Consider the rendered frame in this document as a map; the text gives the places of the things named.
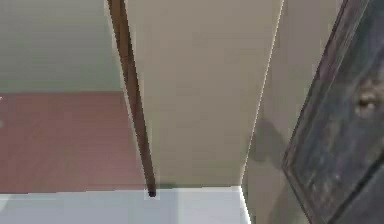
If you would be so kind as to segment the brass round door knob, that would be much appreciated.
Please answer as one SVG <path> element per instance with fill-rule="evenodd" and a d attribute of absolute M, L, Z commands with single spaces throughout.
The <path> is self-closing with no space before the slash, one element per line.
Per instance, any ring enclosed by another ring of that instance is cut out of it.
<path fill-rule="evenodd" d="M 360 117 L 369 117 L 376 111 L 379 104 L 380 97 L 375 91 L 362 91 L 357 97 L 355 112 Z"/>

